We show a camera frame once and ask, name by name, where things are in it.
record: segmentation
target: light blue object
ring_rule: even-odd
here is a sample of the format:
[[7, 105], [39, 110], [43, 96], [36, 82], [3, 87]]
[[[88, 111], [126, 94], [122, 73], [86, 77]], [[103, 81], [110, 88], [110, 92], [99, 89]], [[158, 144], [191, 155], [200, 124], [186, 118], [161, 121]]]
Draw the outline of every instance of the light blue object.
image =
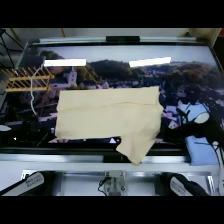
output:
[[191, 165], [200, 166], [219, 164], [215, 150], [211, 145], [208, 144], [206, 138], [196, 138], [194, 136], [189, 136], [185, 139], [185, 142], [191, 157]]
[[[199, 114], [207, 112], [205, 106], [203, 106], [202, 104], [190, 105], [189, 107], [188, 106], [188, 104], [181, 104], [179, 106], [179, 109], [181, 109], [185, 113], [190, 110], [190, 113], [188, 115], [189, 121], [192, 121]], [[196, 138], [194, 136], [189, 136], [185, 139], [185, 142], [188, 152], [191, 156], [191, 165], [200, 166], [219, 164], [216, 152], [214, 148], [209, 145], [206, 138]]]

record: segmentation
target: yellow cloth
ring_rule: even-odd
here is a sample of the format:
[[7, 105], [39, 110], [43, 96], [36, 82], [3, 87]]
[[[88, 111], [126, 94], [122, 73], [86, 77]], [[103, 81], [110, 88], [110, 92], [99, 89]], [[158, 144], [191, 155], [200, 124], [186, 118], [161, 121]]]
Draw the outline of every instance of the yellow cloth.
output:
[[159, 87], [61, 91], [56, 136], [121, 136], [117, 151], [139, 164], [155, 142], [163, 107]]

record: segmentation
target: screen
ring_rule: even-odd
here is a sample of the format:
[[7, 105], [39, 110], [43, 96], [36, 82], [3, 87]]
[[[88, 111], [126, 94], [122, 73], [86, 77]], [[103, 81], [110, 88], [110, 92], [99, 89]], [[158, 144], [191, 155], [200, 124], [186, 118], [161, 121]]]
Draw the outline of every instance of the screen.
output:
[[[130, 61], [170, 57], [170, 63], [130, 67]], [[224, 114], [224, 78], [207, 46], [125, 45], [125, 46], [55, 46], [30, 47], [20, 67], [39, 67], [44, 60], [86, 59], [86, 66], [49, 67], [54, 79], [51, 91], [34, 92], [34, 108], [39, 125], [54, 131], [60, 90], [89, 90], [160, 87], [160, 104], [164, 107], [161, 133], [157, 143], [163, 143], [163, 130], [180, 125], [176, 111], [181, 104], [203, 105], [209, 108], [222, 125]], [[1, 110], [1, 124], [19, 129], [33, 114], [30, 92], [8, 93]], [[95, 139], [115, 143], [117, 138]], [[61, 142], [83, 142], [61, 140]]]

